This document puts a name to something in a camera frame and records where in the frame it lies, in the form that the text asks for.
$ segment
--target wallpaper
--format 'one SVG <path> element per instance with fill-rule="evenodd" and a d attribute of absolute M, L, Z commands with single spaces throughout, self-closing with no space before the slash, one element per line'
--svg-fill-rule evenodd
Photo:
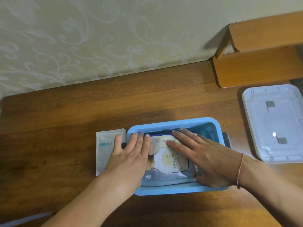
<path fill-rule="evenodd" d="M 302 9 L 303 0 L 0 0 L 0 98 L 207 60 L 229 23 Z"/>

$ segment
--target right hand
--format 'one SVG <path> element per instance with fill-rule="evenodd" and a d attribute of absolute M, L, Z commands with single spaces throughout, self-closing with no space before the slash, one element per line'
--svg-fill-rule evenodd
<path fill-rule="evenodd" d="M 184 128 L 180 128 L 180 132 L 172 131 L 172 135 L 184 145 L 171 140 L 166 144 L 203 171 L 195 177 L 197 182 L 213 188 L 236 185 L 241 153 Z"/>

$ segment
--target left hand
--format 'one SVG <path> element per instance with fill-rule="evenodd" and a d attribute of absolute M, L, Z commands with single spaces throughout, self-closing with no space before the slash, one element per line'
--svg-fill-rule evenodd
<path fill-rule="evenodd" d="M 141 186 L 147 166 L 150 147 L 150 136 L 143 133 L 133 133 L 127 146 L 122 149 L 122 135 L 117 135 L 114 150 L 106 165 L 105 174 L 111 175 L 112 189 L 123 200 L 134 194 Z"/>

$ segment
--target wooden table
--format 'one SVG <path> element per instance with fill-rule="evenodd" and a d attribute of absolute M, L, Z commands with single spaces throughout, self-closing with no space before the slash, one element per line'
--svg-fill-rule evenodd
<path fill-rule="evenodd" d="M 96 132 L 210 116 L 248 155 L 244 89 L 217 86 L 210 61 L 10 96 L 0 118 L 0 223 L 58 211 L 95 178 Z M 302 164 L 271 165 L 303 187 Z M 39 226 L 46 219 L 28 225 Z M 104 226 L 279 226 L 244 189 L 132 196 Z"/>

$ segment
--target wooden shelf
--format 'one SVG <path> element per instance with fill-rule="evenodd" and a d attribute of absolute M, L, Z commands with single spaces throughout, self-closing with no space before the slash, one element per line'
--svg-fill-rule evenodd
<path fill-rule="evenodd" d="M 295 46 L 230 53 L 212 61 L 222 88 L 303 78 Z"/>
<path fill-rule="evenodd" d="M 303 11 L 229 25 L 236 52 L 303 43 Z"/>

